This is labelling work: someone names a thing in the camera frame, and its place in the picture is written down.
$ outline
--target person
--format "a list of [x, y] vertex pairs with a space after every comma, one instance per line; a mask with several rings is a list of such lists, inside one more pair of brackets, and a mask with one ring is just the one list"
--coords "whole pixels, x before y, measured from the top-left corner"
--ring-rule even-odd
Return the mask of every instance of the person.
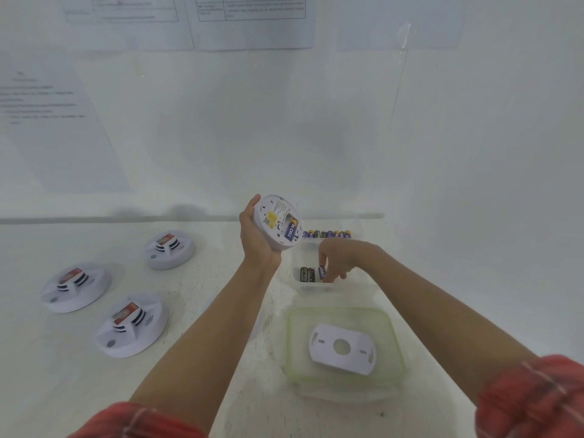
[[[240, 214], [244, 259], [207, 311], [179, 338], [129, 402], [91, 418], [70, 438], [208, 436], [281, 262], [254, 225], [256, 195]], [[584, 367], [537, 357], [485, 317], [420, 277], [380, 247], [329, 238], [325, 282], [358, 267], [383, 290], [418, 338], [477, 405], [480, 438], [584, 437]]]

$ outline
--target person's left arm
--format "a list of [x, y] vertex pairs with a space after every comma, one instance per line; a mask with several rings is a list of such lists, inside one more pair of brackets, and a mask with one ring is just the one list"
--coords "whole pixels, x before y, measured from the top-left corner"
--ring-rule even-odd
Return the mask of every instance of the person's left arm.
[[252, 222], [255, 196], [239, 216], [245, 259], [203, 315], [138, 386], [130, 402], [196, 426], [208, 435], [280, 265]]

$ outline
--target white paper on wall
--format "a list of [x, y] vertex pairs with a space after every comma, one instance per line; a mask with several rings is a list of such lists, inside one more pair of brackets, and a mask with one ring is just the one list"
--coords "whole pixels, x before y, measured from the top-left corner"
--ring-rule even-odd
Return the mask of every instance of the white paper on wall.
[[52, 193], [129, 192], [82, 81], [60, 52], [0, 52], [0, 134]]
[[456, 48], [468, 0], [337, 0], [338, 50]]
[[195, 50], [310, 48], [315, 0], [185, 0]]
[[193, 50], [184, 0], [61, 0], [70, 50]]

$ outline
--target sleeve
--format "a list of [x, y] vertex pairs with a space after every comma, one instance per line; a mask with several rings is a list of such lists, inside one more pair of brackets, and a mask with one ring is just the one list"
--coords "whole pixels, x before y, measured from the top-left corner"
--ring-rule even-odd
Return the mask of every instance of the sleeve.
[[112, 404], [68, 438], [204, 438], [198, 429], [156, 409], [129, 402]]
[[584, 438], [584, 366], [551, 355], [502, 374], [479, 396], [478, 438]]

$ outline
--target yellow sticker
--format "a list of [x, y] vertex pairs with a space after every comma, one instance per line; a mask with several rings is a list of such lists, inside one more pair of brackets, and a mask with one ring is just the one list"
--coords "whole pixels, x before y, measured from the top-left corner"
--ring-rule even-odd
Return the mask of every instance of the yellow sticker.
[[277, 221], [278, 221], [278, 215], [276, 215], [271, 210], [268, 212], [267, 217], [264, 219], [264, 223], [266, 223], [271, 229], [274, 228]]

